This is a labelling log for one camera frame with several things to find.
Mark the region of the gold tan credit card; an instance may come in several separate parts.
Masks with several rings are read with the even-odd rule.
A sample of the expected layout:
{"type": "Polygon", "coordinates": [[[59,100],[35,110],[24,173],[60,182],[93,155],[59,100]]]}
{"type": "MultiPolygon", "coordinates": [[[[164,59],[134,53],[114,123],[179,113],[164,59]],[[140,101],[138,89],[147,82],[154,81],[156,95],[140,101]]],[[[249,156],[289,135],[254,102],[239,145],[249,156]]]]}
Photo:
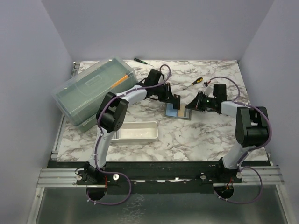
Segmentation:
{"type": "Polygon", "coordinates": [[[185,117],[185,104],[180,105],[180,109],[178,110],[178,117],[180,118],[185,117]]]}

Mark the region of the white rectangular tray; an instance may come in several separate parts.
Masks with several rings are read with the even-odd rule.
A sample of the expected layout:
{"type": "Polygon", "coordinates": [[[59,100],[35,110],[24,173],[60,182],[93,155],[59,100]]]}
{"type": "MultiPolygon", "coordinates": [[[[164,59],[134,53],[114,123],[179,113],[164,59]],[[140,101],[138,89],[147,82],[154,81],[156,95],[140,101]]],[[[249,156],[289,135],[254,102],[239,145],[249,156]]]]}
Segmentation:
{"type": "Polygon", "coordinates": [[[115,132],[112,143],[135,144],[158,140],[158,124],[156,121],[127,122],[115,132]]]}

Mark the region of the blue credit card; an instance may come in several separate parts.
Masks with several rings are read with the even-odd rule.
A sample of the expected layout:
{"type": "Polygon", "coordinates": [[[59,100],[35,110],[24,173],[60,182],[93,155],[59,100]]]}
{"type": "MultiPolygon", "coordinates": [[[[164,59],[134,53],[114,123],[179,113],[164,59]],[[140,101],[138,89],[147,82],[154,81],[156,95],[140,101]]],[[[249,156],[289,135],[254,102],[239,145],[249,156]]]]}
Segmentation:
{"type": "Polygon", "coordinates": [[[173,104],[167,103],[166,106],[165,106],[165,116],[177,117],[178,116],[178,109],[174,109],[173,104]]]}

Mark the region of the black front mounting rail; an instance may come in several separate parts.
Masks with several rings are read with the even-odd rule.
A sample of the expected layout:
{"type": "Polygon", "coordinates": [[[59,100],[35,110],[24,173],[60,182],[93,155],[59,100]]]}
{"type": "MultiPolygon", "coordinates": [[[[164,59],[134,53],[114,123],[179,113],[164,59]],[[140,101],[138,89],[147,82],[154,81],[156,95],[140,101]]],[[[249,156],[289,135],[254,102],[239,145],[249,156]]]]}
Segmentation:
{"type": "Polygon", "coordinates": [[[77,185],[91,189],[108,180],[110,194],[212,194],[214,186],[241,183],[237,170],[227,170],[218,161],[183,162],[107,162],[100,173],[86,162],[50,161],[48,168],[79,172],[77,185]]]}

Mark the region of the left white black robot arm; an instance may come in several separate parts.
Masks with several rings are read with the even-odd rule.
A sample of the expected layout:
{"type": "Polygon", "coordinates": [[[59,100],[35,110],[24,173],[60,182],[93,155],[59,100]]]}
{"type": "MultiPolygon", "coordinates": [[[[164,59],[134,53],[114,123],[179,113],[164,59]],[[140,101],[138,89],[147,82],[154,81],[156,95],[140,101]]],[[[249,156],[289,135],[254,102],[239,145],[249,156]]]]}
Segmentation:
{"type": "Polygon", "coordinates": [[[169,103],[174,109],[180,109],[180,96],[172,94],[168,82],[171,77],[171,69],[166,64],[161,67],[166,67],[169,70],[168,76],[163,82],[159,82],[160,78],[164,77],[162,69],[151,69],[148,76],[132,88],[116,94],[108,92],[105,95],[96,114],[97,138],[94,150],[91,158],[84,165],[84,172],[87,173],[87,178],[91,183],[99,184],[103,181],[103,174],[112,174],[102,168],[106,164],[112,137],[123,125],[129,106],[151,96],[157,96],[159,102],[169,103]]]}

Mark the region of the translucent green plastic toolbox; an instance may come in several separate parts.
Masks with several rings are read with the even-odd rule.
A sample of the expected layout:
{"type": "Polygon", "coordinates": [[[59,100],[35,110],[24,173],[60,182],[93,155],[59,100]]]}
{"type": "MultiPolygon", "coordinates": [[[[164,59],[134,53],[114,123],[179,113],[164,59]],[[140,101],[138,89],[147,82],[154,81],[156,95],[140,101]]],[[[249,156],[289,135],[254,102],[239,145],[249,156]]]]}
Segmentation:
{"type": "Polygon", "coordinates": [[[96,113],[108,92],[124,92],[137,83],[136,74],[118,57],[99,61],[61,86],[52,96],[64,116],[79,130],[86,132],[96,125],[96,113]],[[127,74],[129,78],[120,85],[111,86],[127,74]]]}

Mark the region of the small green black screwdriver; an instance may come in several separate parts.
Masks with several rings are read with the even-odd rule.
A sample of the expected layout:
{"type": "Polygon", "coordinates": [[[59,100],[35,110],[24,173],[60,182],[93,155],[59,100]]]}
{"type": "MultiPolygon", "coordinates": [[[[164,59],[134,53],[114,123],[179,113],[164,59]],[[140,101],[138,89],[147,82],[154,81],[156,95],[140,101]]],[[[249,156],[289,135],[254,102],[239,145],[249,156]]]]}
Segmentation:
{"type": "Polygon", "coordinates": [[[136,57],[134,58],[134,61],[136,61],[136,62],[138,62],[138,63],[145,64],[145,65],[149,65],[149,66],[152,66],[152,67],[153,67],[153,65],[149,64],[148,62],[143,61],[143,60],[141,60],[141,59],[138,59],[138,58],[136,58],[136,57]]]}

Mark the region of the orange pencil in toolbox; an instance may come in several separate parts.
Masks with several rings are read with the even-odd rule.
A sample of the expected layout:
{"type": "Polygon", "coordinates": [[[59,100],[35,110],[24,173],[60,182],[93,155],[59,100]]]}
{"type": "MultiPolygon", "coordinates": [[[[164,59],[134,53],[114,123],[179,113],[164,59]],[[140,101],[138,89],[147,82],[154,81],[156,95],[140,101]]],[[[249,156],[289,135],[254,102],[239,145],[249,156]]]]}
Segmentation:
{"type": "Polygon", "coordinates": [[[124,81],[126,81],[129,78],[129,76],[127,74],[125,74],[124,77],[122,77],[120,80],[118,80],[117,82],[115,82],[111,87],[114,88],[118,85],[120,85],[121,83],[123,83],[124,81]]]}

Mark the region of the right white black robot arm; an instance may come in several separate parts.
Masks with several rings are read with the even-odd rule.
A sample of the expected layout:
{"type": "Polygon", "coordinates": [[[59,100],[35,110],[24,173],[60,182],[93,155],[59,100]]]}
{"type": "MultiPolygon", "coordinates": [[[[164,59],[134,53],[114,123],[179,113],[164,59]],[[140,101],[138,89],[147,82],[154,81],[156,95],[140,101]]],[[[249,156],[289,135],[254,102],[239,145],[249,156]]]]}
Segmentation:
{"type": "Polygon", "coordinates": [[[236,143],[220,159],[222,167],[215,171],[215,178],[221,183],[231,179],[231,170],[237,170],[252,151],[266,146],[271,139],[267,109],[228,100],[225,84],[208,85],[205,91],[198,92],[186,108],[216,112],[235,119],[236,143]]]}

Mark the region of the grey card holder wallet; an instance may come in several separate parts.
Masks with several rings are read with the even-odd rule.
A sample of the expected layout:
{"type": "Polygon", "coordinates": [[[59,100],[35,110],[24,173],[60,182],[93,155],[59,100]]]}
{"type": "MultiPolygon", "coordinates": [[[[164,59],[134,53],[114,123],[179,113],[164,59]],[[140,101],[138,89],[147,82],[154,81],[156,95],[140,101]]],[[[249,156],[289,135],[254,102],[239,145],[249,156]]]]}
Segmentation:
{"type": "Polygon", "coordinates": [[[180,105],[180,109],[174,109],[173,104],[166,103],[164,106],[164,117],[172,119],[191,120],[192,111],[185,107],[185,104],[180,105]]]}

